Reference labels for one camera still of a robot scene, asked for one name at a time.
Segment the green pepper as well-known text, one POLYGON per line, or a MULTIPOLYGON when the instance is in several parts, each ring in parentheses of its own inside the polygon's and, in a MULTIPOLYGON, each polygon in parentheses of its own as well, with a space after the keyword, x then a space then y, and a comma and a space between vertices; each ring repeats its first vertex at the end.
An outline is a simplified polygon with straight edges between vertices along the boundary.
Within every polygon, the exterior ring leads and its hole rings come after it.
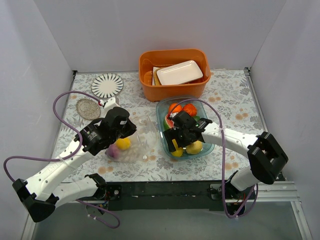
POLYGON ((195 119, 195 121, 196 121, 196 122, 200 120, 200 117, 199 117, 199 116, 197 116, 197 115, 196 115, 196 116, 194 116, 193 118, 195 119))

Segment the yellow lemon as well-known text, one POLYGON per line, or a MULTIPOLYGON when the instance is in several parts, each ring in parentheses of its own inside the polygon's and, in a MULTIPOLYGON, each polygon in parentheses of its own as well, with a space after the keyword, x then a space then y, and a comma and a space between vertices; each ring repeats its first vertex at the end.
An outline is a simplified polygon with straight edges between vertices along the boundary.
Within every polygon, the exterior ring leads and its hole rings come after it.
POLYGON ((130 140, 129 137, 119 138, 115 142, 115 145, 119 150, 125 151, 125 150, 128 150, 131 147, 131 140, 130 140))

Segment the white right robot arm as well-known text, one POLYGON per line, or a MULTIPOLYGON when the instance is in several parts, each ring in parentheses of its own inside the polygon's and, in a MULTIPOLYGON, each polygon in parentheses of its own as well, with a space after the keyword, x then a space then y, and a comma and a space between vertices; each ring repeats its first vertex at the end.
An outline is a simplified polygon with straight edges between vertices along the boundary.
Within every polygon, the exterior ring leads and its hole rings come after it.
POLYGON ((221 128, 207 118, 195 120, 185 111, 180 111, 172 120, 173 127, 163 132, 170 152, 176 147, 185 148, 200 141, 225 147, 248 159, 249 166, 232 174, 226 183, 227 195, 232 199, 239 198, 245 189, 255 184, 272 185, 289 161, 269 132, 260 135, 241 133, 221 128))

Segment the clear zip top bag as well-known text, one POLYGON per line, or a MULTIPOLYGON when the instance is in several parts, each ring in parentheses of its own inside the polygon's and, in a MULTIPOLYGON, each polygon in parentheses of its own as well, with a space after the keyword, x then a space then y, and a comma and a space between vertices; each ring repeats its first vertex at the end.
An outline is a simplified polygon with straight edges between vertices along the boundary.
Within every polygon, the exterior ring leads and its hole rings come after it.
POLYGON ((147 154, 156 146, 157 130, 148 116, 136 116, 131 120, 136 125, 136 132, 130 138, 131 146, 127 150, 119 150, 119 158, 112 159, 105 155, 106 160, 112 162, 131 163, 143 161, 147 154))

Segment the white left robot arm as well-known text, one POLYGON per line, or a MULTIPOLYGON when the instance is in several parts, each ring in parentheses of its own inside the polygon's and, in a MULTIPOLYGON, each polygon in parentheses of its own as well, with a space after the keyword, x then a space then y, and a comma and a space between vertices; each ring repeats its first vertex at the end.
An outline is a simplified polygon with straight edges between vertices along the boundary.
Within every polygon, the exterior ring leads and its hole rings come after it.
POLYGON ((26 180, 17 179, 12 187, 32 220, 35 223, 41 222, 56 208, 81 198, 103 199, 108 192, 108 184, 97 173, 71 183, 63 181, 116 140, 129 137, 136 130, 129 112, 115 106, 107 111, 105 117, 95 119, 84 127, 56 161, 26 180))

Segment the yellow mango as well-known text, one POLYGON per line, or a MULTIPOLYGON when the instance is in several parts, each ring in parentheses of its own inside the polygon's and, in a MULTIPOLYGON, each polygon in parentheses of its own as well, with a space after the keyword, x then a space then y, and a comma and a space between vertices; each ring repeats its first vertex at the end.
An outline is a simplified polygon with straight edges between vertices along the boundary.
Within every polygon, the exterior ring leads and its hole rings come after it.
POLYGON ((172 140, 172 143, 174 145, 174 148, 175 148, 175 151, 171 152, 171 154, 174 156, 174 157, 181 157, 184 153, 184 149, 182 147, 179 147, 176 140, 173 139, 172 140))

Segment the yellow pear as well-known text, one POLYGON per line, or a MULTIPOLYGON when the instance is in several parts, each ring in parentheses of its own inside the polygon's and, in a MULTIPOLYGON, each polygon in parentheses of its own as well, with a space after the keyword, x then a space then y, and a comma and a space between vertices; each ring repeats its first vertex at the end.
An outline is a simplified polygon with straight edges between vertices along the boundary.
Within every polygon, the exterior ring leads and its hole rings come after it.
POLYGON ((202 149, 203 149, 203 143, 199 140, 191 143, 185 148, 186 153, 190 155, 197 155, 202 151, 202 149))

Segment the purple sweet potato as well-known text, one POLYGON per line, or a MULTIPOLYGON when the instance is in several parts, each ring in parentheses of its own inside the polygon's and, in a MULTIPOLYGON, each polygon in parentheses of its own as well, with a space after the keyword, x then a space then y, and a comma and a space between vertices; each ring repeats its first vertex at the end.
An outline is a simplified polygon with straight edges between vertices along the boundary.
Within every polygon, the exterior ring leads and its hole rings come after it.
POLYGON ((118 159, 120 156, 120 152, 118 147, 115 144, 112 144, 105 151, 105 155, 111 159, 118 159))

